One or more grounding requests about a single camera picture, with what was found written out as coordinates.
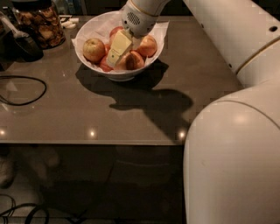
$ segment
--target cable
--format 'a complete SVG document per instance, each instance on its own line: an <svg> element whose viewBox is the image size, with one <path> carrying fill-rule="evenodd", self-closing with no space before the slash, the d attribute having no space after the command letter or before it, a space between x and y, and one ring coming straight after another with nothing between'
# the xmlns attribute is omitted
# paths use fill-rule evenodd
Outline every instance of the cable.
<svg viewBox="0 0 280 224"><path fill-rule="evenodd" d="M2 95L0 95L0 102L11 105L11 106L24 106L24 105L33 103L33 102L37 101L38 99L40 99L45 94L46 89L47 89L46 83L43 80L38 79L38 78L23 76L23 75L4 75L4 76L0 76L0 80L11 80L11 79L34 80L34 81L38 81L38 82L40 82L44 85L44 90L43 90L41 95L39 95L37 98L35 98L31 101L27 101L27 102L23 102L23 103L15 103L15 102L9 101L9 100L5 99Z"/></svg>

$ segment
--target jar of nuts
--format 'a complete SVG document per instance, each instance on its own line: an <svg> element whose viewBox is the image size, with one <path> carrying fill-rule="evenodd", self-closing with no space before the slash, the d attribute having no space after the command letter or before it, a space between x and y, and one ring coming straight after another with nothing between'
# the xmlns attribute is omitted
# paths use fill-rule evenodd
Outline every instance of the jar of nuts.
<svg viewBox="0 0 280 224"><path fill-rule="evenodd" d="M19 27L28 32L42 49L61 45L65 34L52 0L11 0Z"/></svg>

